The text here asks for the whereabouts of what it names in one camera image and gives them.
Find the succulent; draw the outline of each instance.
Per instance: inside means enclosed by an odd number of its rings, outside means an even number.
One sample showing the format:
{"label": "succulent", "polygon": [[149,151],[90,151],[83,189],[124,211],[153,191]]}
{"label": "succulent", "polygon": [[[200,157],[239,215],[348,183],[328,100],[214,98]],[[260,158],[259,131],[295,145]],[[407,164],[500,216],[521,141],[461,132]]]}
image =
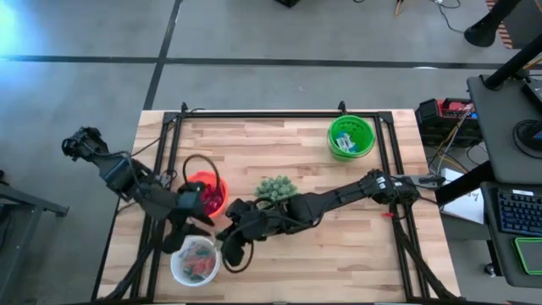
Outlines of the succulent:
{"label": "succulent", "polygon": [[297,194],[297,187],[291,183],[290,178],[283,175],[263,179],[262,184],[254,192],[257,198],[269,198],[274,202],[295,194]]}

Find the wooden tabletop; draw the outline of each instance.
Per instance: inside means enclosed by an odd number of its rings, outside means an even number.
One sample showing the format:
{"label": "wooden tabletop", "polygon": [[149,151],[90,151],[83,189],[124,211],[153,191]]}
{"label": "wooden tabletop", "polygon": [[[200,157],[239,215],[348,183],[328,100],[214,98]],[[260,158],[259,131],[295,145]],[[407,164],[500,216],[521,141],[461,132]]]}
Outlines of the wooden tabletop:
{"label": "wooden tabletop", "polygon": [[[425,175],[428,168],[414,112],[393,112],[397,139],[406,174]],[[163,111],[144,111],[134,151],[159,136]],[[186,119],[183,121],[177,170],[193,153],[209,156],[230,188],[230,199],[254,199],[263,177],[288,175],[300,192],[323,192],[359,180],[370,169],[381,169],[378,145],[365,157],[350,163],[335,161],[327,147],[332,119]],[[393,162],[387,127],[384,138]],[[170,149],[164,154],[167,164]],[[137,156],[152,168],[157,145]],[[193,159],[187,174],[210,170]],[[178,178],[175,190],[182,184]],[[434,198],[432,192],[424,196]],[[387,206],[370,199],[354,202],[325,214],[317,228],[293,236],[274,236],[255,242],[251,266],[240,274],[224,268],[203,287],[189,288],[171,274],[170,256],[160,261],[156,302],[397,302],[404,301],[401,272],[390,219],[382,217]],[[430,202],[413,206],[423,258],[452,293],[459,295],[439,209]],[[107,295],[126,274],[136,258],[143,212],[138,205],[116,219],[98,296]],[[229,224],[216,219],[214,232]],[[414,264],[409,269],[415,295],[419,296]],[[141,291],[147,290],[143,276]]]}

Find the computer desk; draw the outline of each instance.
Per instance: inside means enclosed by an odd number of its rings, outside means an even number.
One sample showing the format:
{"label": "computer desk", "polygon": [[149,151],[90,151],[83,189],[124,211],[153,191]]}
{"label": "computer desk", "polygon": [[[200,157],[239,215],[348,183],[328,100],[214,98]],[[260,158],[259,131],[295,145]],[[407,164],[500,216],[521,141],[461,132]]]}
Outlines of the computer desk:
{"label": "computer desk", "polygon": [[[542,119],[542,113],[522,93],[524,82],[507,80],[498,91],[485,87],[480,77],[467,80],[468,91],[478,114],[478,123],[484,136],[489,161],[466,173],[435,192],[439,204],[454,199],[480,187],[482,182],[534,187],[542,184],[542,160],[531,158],[521,152],[512,138],[514,126],[524,119]],[[486,212],[491,211],[493,200],[486,190],[484,195]],[[488,223],[491,242],[489,252],[497,259],[506,281],[512,286],[542,288],[542,277],[529,276],[515,265],[515,253],[510,253],[510,239],[515,235],[499,232],[498,222]]]}
{"label": "computer desk", "polygon": [[[392,110],[392,113],[406,174],[426,175],[427,162],[414,112],[409,109]],[[163,114],[164,111],[141,114],[134,151],[158,137]],[[331,118],[183,119],[176,169],[180,172],[185,157],[193,153],[210,156],[229,186],[229,202],[232,202],[237,197],[254,199],[252,193],[264,176],[288,175],[300,192],[320,193],[358,180],[370,169],[382,167],[381,143],[375,143],[368,155],[351,163],[334,160],[326,141],[331,121]],[[390,138],[384,136],[384,142],[389,160],[393,162]],[[166,152],[164,162],[168,159],[168,147]],[[136,158],[152,167],[156,153],[157,147],[153,146]],[[210,170],[208,164],[197,159],[190,161],[187,168],[188,175]],[[181,173],[179,176],[173,190],[182,182]],[[422,193],[433,197],[431,191]],[[221,268],[217,277],[203,287],[189,288],[176,282],[170,270],[170,256],[162,254],[154,300],[404,302],[392,225],[390,219],[382,216],[387,210],[387,206],[370,199],[361,200],[328,212],[318,228],[255,242],[254,259],[245,272],[230,274]],[[420,200],[414,204],[413,214],[423,258],[448,290],[459,296],[439,209],[431,202]],[[134,205],[116,217],[98,283],[99,297],[112,291],[133,264],[143,216],[139,205]],[[223,216],[215,219],[215,223],[215,228],[208,227],[210,232],[224,228],[229,220]],[[410,258],[408,265],[414,294],[419,296]],[[143,271],[140,294],[147,290],[148,270]]]}

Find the gray floor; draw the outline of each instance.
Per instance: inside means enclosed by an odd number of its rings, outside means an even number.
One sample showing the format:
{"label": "gray floor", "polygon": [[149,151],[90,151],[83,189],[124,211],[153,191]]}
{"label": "gray floor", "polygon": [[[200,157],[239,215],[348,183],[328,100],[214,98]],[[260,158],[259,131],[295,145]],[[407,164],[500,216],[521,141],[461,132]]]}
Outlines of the gray floor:
{"label": "gray floor", "polygon": [[[0,9],[9,26],[0,34],[11,38],[1,42],[0,54],[157,57],[174,0],[5,3],[9,8]],[[394,5],[395,0],[302,0],[289,10],[272,0],[185,0],[168,56],[502,63],[516,52],[500,41],[490,48],[468,45],[427,0],[406,1],[397,19]],[[487,8],[484,0],[464,1],[447,13],[464,29]],[[116,198],[95,168],[66,158],[60,142],[78,127],[93,125],[111,150],[130,149],[153,70],[154,64],[0,61],[0,169],[13,186],[70,206],[65,219],[43,217],[16,302],[91,297]],[[467,97],[466,78],[489,72],[166,65],[153,108],[178,108],[182,102],[216,109],[333,108],[341,100],[350,108],[415,108],[431,97]],[[475,150],[472,156],[485,158]],[[486,277],[480,269],[489,262],[484,242],[452,239],[461,229],[454,220],[445,218],[445,227],[464,297],[542,299],[542,291],[526,293]]]}

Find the red object in bowl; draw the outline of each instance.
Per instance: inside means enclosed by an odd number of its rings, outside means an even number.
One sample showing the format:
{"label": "red object in bowl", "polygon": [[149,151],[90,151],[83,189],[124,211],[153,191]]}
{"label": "red object in bowl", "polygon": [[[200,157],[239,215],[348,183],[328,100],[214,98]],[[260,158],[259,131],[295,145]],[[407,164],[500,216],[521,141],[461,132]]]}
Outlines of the red object in bowl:
{"label": "red object in bowl", "polygon": [[217,176],[214,173],[205,170],[198,171],[191,175],[188,177],[188,181],[205,183],[206,187],[205,191],[202,193],[202,201],[207,204],[203,207],[203,210],[209,217],[220,216],[226,207],[230,195],[226,181],[220,178],[220,191],[217,191]]}

